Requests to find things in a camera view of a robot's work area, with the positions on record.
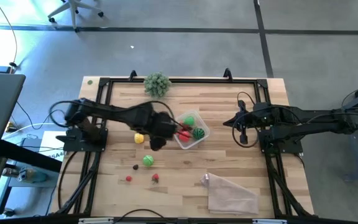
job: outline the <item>green ball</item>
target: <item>green ball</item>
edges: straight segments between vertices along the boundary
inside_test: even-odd
[[[196,140],[202,139],[205,136],[205,131],[202,128],[195,128],[193,130],[193,137]]]
[[[154,158],[150,155],[143,157],[143,165],[150,167],[154,163]]]
[[[183,124],[187,124],[187,125],[189,125],[189,126],[193,126],[193,125],[194,125],[194,117],[188,116],[188,117],[185,118],[185,120],[183,121]]]

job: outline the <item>chair leg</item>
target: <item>chair leg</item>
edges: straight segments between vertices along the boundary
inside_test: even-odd
[[[90,6],[88,4],[85,4],[83,2],[79,2],[79,1],[75,1],[77,7],[81,7],[81,8],[84,8],[84,9],[92,9],[92,10],[95,10],[95,11],[99,11],[101,12],[102,10],[100,10],[99,8],[97,7],[93,7],[93,6]]]
[[[75,24],[75,6],[71,5],[70,11],[71,11],[71,21],[73,22],[74,31],[78,32],[77,25]]]
[[[65,4],[62,4],[59,8],[55,9],[51,14],[48,15],[48,18],[51,18],[52,16],[63,12],[64,10],[68,9],[70,7],[70,3],[66,2]]]

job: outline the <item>desk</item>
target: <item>desk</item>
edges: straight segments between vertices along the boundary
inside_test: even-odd
[[[84,77],[79,97],[95,100],[99,78]],[[267,82],[271,102],[288,105],[283,79],[271,78]],[[161,150],[154,152],[150,149],[148,139],[145,139],[143,144],[135,144],[134,132],[125,124],[108,121],[109,137],[99,166],[91,215],[120,217],[133,209],[148,208],[165,217],[273,217],[266,163],[259,145],[250,149],[237,146],[232,139],[231,128],[222,125],[239,111],[236,96],[240,91],[248,92],[255,99],[254,87],[247,84],[173,83],[167,95],[161,100],[171,107],[175,116],[188,110],[199,111],[211,130],[208,139],[188,150],[183,150],[177,142],[170,141]],[[252,110],[252,104],[246,95],[240,95],[240,99],[245,101],[248,110]],[[113,105],[130,107],[149,100],[151,99],[144,93],[144,86],[141,83],[113,85]],[[160,105],[154,107],[157,111],[166,110]],[[251,130],[247,135],[249,142],[256,138],[256,133]],[[78,185],[83,155],[84,153],[79,152],[68,165],[62,183],[62,203]],[[142,158],[145,155],[154,157],[152,167],[146,168],[142,165]],[[132,169],[135,164],[139,165],[139,170]],[[299,158],[283,154],[283,164],[288,188],[302,206],[313,213],[305,171]],[[209,214],[208,190],[200,184],[201,176],[207,172],[224,177],[258,194],[259,214]],[[157,184],[153,184],[151,179],[155,173],[160,176]],[[127,175],[132,176],[132,182],[126,182]],[[280,208],[284,211],[281,191],[277,192]],[[85,207],[87,195],[88,189],[85,189],[82,207]],[[55,196],[51,212],[57,209]],[[136,212],[129,216],[155,215],[149,212]]]

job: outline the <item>gray floor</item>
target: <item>gray floor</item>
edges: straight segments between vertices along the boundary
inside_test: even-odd
[[[21,8],[13,0],[2,2]],[[28,10],[9,12],[13,24],[48,24],[44,17],[60,5],[59,0],[23,2]],[[251,0],[84,2],[99,5],[107,16],[100,19],[81,11],[79,26],[257,28]],[[260,5],[267,29],[358,30],[358,1],[260,0]],[[67,12],[56,19],[61,25],[71,24]],[[218,77],[230,67],[235,77],[266,77],[258,34],[17,31],[16,36],[16,73],[27,76],[19,101],[35,122],[46,117],[53,102],[76,98],[85,75],[128,75],[135,69],[139,75],[162,71],[170,76]],[[274,77],[285,79],[291,105],[338,108],[358,88],[358,35],[268,35],[267,42]],[[0,30],[0,64],[12,60],[11,43],[10,31]],[[19,108],[14,117],[28,124]],[[32,134],[42,136],[42,131]],[[358,221],[358,181],[343,181],[354,164],[348,138],[317,134],[302,143],[315,213]],[[45,191],[43,197],[50,193]],[[31,194],[24,194],[31,201]]]

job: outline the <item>plastic container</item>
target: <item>plastic container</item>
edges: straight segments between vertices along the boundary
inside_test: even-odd
[[[204,141],[206,138],[208,138],[208,136],[210,134],[208,126],[204,123],[204,121],[201,119],[201,117],[199,116],[199,114],[195,110],[187,111],[186,113],[180,115],[179,117],[176,118],[176,121],[181,123],[188,116],[194,117],[195,125],[193,126],[193,128],[197,127],[197,128],[204,129],[205,135],[204,135],[203,138],[201,138],[199,140],[195,140],[194,138],[190,138],[190,140],[188,142],[183,142],[183,141],[179,140],[177,134],[175,134],[175,139],[177,140],[177,142],[179,143],[179,146],[182,149],[189,149],[189,148],[197,145],[201,141]]]

